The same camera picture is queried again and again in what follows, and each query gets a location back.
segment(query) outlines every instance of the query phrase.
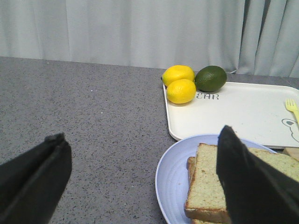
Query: light blue plate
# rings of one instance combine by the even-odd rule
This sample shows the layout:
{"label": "light blue plate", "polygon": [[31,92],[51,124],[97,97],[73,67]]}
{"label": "light blue plate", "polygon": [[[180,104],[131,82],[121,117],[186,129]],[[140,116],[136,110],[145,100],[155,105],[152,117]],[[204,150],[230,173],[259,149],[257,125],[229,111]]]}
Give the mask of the light blue plate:
{"label": "light blue plate", "polygon": [[[156,171],[155,187],[160,209],[168,224],[189,224],[184,203],[188,193],[187,159],[195,156],[199,143],[217,145],[218,134],[201,134],[188,137],[173,144],[162,156]],[[242,139],[247,147],[275,151]]]}

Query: plastic fork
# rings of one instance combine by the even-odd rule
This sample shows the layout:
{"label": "plastic fork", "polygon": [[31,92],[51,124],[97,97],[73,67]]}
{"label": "plastic fork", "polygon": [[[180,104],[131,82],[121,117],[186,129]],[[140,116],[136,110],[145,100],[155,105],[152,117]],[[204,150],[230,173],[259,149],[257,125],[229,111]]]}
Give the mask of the plastic fork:
{"label": "plastic fork", "polygon": [[294,113],[295,117],[296,117],[296,120],[297,122],[299,123],[299,111],[298,111],[298,107],[295,103],[295,100],[293,99],[287,99],[285,101],[285,107],[288,111],[291,111]]}

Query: lime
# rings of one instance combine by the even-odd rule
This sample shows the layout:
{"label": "lime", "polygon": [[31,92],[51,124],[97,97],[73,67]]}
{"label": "lime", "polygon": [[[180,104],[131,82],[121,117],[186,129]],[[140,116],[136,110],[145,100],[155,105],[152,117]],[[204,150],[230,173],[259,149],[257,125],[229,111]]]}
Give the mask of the lime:
{"label": "lime", "polygon": [[179,79],[167,87],[167,98],[175,104],[184,104],[193,100],[196,94],[196,86],[189,79]]}
{"label": "lime", "polygon": [[219,90],[226,80],[227,75],[223,68],[209,65],[197,73],[194,83],[199,91],[214,92]]}
{"label": "lime", "polygon": [[194,71],[187,65],[173,65],[162,75],[162,81],[166,86],[169,86],[173,81],[184,78],[191,81],[194,81],[195,78]]}

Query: white curtain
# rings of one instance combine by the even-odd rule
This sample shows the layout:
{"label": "white curtain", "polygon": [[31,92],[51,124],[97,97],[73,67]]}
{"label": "white curtain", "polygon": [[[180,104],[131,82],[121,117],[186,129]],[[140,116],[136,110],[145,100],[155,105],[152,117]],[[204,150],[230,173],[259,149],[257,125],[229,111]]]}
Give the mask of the white curtain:
{"label": "white curtain", "polygon": [[0,56],[299,77],[299,0],[2,0]]}

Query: table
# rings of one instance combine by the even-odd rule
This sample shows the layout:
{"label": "table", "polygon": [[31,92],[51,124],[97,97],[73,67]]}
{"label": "table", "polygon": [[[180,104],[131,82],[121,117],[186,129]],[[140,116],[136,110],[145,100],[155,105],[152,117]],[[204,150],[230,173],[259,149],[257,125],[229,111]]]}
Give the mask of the table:
{"label": "table", "polygon": [[[64,132],[70,180],[51,224],[166,223],[155,171],[169,135],[163,69],[0,57],[0,164]],[[228,74],[299,87],[299,78]]]}

